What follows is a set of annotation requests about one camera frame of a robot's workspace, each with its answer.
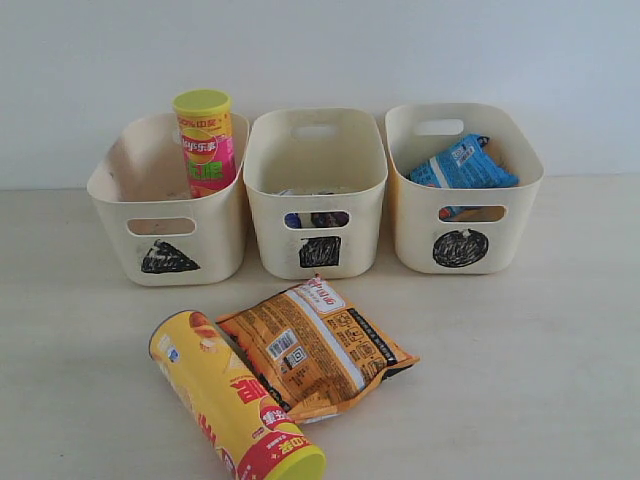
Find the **white tabletop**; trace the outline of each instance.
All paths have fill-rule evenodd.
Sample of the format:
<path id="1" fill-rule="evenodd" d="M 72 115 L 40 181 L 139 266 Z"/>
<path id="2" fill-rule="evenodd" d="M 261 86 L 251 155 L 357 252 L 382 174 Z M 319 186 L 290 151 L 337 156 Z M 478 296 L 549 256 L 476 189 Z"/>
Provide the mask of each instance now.
<path id="1" fill-rule="evenodd" d="M 490 276 L 395 257 L 334 285 L 421 363 L 305 428 L 327 480 L 640 478 L 640 177 L 549 178 L 518 255 Z M 0 193 L 3 479 L 220 479 L 147 355 L 169 314 L 211 317 L 291 285 L 260 265 L 145 288 L 83 191 Z"/>

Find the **white wall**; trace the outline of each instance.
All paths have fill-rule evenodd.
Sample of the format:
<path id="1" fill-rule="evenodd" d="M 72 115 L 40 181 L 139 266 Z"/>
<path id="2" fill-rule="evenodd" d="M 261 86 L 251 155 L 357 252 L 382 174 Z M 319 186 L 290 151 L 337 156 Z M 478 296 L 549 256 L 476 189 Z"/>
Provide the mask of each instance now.
<path id="1" fill-rule="evenodd" d="M 81 187 L 182 90 L 235 110 L 478 101 L 549 174 L 640 171 L 633 0 L 0 2 L 0 188 Z"/>

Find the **yellow lid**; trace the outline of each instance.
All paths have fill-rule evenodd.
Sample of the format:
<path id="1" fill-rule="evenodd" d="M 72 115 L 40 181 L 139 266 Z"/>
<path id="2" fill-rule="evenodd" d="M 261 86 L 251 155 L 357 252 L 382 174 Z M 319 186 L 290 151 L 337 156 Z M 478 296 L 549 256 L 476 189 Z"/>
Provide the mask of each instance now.
<path id="1" fill-rule="evenodd" d="M 327 459 L 315 445 L 309 445 L 284 458 L 265 480 L 321 480 Z"/>
<path id="2" fill-rule="evenodd" d="M 195 117 L 225 113 L 231 109 L 231 97 L 220 90 L 191 90 L 173 99 L 173 109 L 179 115 Z"/>

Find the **blue snack bag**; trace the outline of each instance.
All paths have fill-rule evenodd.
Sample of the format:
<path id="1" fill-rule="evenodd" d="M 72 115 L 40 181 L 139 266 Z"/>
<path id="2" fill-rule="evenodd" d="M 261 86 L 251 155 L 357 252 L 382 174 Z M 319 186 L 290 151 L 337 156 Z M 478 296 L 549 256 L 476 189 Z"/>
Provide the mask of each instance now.
<path id="1" fill-rule="evenodd" d="M 489 137 L 470 133 L 447 150 L 413 169 L 408 179 L 435 188 L 507 188 L 518 184 L 517 176 L 496 165 L 483 150 Z M 440 211 L 446 219 L 464 207 L 447 207 Z"/>

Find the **chip can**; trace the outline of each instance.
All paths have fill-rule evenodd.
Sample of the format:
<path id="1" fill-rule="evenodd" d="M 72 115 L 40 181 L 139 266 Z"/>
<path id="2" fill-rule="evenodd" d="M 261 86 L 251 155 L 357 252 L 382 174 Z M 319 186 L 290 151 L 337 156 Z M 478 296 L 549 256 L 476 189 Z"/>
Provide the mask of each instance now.
<path id="1" fill-rule="evenodd" d="M 149 354 L 234 480 L 320 480 L 326 459 L 269 396 L 207 317 L 179 312 Z"/>
<path id="2" fill-rule="evenodd" d="M 236 177 L 231 97 L 219 90 L 191 90 L 173 100 L 193 198 L 231 185 Z"/>

